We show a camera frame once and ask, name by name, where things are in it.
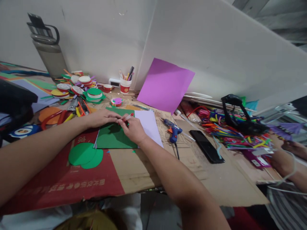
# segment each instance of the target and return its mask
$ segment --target hand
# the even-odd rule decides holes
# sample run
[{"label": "hand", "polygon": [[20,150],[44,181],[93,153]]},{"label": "hand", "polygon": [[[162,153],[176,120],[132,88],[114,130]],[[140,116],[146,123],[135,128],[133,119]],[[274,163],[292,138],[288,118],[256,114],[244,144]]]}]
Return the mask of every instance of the hand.
[{"label": "hand", "polygon": [[140,122],[140,119],[131,117],[128,119],[129,126],[123,122],[123,120],[128,116],[128,114],[125,114],[123,117],[121,117],[118,120],[118,123],[121,125],[122,129],[124,130],[124,133],[127,137],[137,145],[140,145],[141,142],[143,142],[145,139],[149,138],[147,134],[145,133],[143,126]]},{"label": "hand", "polygon": [[274,144],[274,147],[277,149],[281,149],[281,146],[284,144],[282,140],[280,140],[275,133],[272,131],[270,132],[270,139],[272,140],[272,143]]},{"label": "hand", "polygon": [[107,109],[100,109],[82,118],[85,120],[85,123],[87,124],[88,128],[97,128],[105,125],[106,123],[118,123],[118,119],[120,119],[121,116],[113,111],[109,111]]}]

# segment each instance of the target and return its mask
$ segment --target smartphone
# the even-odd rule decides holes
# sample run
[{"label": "smartphone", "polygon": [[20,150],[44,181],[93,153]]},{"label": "smartphone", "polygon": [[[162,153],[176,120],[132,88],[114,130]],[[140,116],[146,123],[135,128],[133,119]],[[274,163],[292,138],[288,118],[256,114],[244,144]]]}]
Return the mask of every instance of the smartphone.
[{"label": "smartphone", "polygon": [[205,137],[205,135],[199,130],[191,130],[190,134],[195,139],[196,143],[202,150],[203,154],[206,156],[211,164],[224,163],[225,160],[217,154],[217,150],[213,147],[210,141]]}]

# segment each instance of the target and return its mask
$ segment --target gray water bottle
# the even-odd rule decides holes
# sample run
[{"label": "gray water bottle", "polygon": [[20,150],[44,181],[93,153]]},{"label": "gray water bottle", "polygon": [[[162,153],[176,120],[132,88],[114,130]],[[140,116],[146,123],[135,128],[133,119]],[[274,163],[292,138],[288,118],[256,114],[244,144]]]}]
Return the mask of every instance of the gray water bottle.
[{"label": "gray water bottle", "polygon": [[[62,78],[61,74],[66,74],[64,69],[67,70],[62,50],[59,46],[59,31],[55,26],[45,25],[42,18],[38,15],[28,13],[28,16],[31,20],[31,22],[27,22],[27,25],[32,32],[32,42],[41,56],[50,77],[55,83],[59,83],[55,79]],[[56,39],[53,37],[51,29],[47,26],[54,28],[57,35]]]}]

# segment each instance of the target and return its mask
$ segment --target pink paper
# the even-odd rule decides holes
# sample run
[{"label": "pink paper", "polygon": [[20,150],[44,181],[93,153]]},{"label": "pink paper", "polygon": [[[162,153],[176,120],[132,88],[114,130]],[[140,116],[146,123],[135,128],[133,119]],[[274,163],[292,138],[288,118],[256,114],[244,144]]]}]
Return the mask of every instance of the pink paper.
[{"label": "pink paper", "polygon": [[190,70],[154,58],[138,101],[173,114],[194,75]]}]

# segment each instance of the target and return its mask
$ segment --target pen holder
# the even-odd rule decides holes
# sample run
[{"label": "pen holder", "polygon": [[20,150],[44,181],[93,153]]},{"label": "pen holder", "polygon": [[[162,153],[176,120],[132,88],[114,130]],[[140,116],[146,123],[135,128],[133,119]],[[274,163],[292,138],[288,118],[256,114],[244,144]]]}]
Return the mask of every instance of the pen holder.
[{"label": "pen holder", "polygon": [[121,79],[121,93],[128,94],[132,81]]}]

